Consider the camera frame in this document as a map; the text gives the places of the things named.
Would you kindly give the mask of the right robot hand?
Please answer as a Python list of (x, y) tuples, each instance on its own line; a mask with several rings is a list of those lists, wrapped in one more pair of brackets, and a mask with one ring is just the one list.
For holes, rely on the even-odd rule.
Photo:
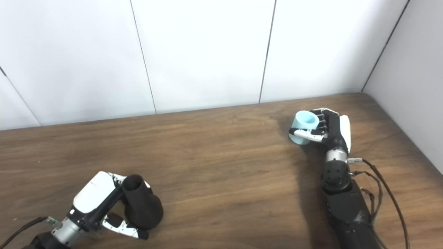
[(341, 149), (346, 154), (349, 154), (352, 144), (349, 117), (328, 108), (297, 112), (289, 136), (299, 145), (312, 141), (331, 150)]

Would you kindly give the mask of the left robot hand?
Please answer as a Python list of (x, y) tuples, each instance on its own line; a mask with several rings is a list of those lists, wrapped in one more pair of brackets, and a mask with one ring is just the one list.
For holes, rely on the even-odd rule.
[(106, 228), (136, 239), (147, 240), (149, 232), (131, 225), (123, 217), (109, 211), (124, 198), (124, 183), (132, 176), (99, 171), (73, 199), (66, 215), (66, 224), (77, 234), (96, 232)]

